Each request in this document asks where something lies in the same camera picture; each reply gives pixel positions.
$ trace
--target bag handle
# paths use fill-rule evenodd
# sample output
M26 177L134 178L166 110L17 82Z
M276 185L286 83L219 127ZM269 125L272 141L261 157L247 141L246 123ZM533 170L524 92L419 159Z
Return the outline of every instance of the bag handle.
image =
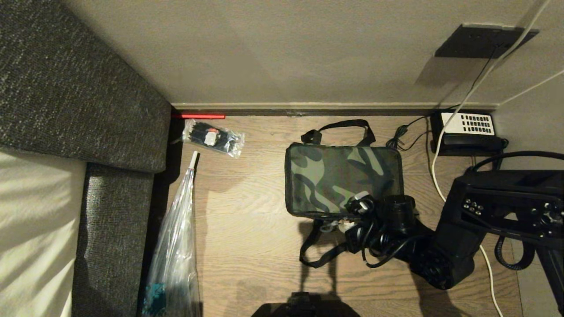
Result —
M307 236L306 240L303 242L302 247L299 250L299 261L302 262L304 265L319 268L324 266L327 262L331 261L332 259L336 258L339 254L347 251L347 244L341 243L340 245L334 247L333 249L323 254L321 258L317 261L308 261L306 260L306 251L310 248L310 246L314 245L321 236L321 227L323 225L323 221L316 219L314 220L314 227L310 232L310 235Z
M376 141L376 137L374 136L374 132L370 129L368 125L368 121L364 119L354 119L354 120L344 120L340 122L335 122L333 124L328 124L322 127L319 130L310 130L306 134L302 135L302 142L305 144L321 144L321 131L326 129L332 129L334 127L347 127L347 126L358 126L364 128L364 138L358 143L357 146L359 147L368 147L374 141Z

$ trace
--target black device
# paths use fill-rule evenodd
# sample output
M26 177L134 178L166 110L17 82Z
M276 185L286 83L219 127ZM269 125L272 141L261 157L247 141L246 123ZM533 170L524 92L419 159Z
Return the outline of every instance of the black device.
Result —
M526 268L538 254L562 314L563 179L555 170L469 170L455 179L435 232L416 218L413 198L401 195L375 201L366 217L372 225L358 224L350 230L360 234L347 238L357 236L357 244L382 258L367 262L369 267L395 257L434 287L450 289L474 271L473 257L486 233L499 235L496 258L509 269ZM511 213L516 221L506 219ZM503 259L505 237L523 242L518 263Z
M431 149L437 150L437 141L453 110L437 111L430 117L433 141ZM500 154L507 141L496 135L494 120L484 113L459 112L445 130L439 155L492 156Z

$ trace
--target camouflage bag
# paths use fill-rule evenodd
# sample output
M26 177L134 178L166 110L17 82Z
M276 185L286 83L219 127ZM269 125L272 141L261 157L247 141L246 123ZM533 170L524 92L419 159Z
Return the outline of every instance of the camouflage bag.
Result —
M334 127L365 128L357 146L322 146L321 131ZM366 120L346 120L311 130L302 143L286 150L286 209L298 217L323 220L357 217L345 204L357 193L368 191L378 199L403 195L402 158L387 147L371 147L374 133Z

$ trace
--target baseboard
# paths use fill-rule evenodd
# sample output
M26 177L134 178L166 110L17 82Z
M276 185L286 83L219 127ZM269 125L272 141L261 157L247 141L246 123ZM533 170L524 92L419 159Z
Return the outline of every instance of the baseboard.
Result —
M455 103L172 103L179 111L231 116L413 116ZM465 109L492 112L498 104L466 103Z

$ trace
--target white bedsheet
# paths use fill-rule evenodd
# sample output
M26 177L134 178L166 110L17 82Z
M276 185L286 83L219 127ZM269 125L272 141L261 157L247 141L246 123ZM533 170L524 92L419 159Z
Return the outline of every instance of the white bedsheet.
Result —
M0 315L71 315L85 170L85 162L0 152Z

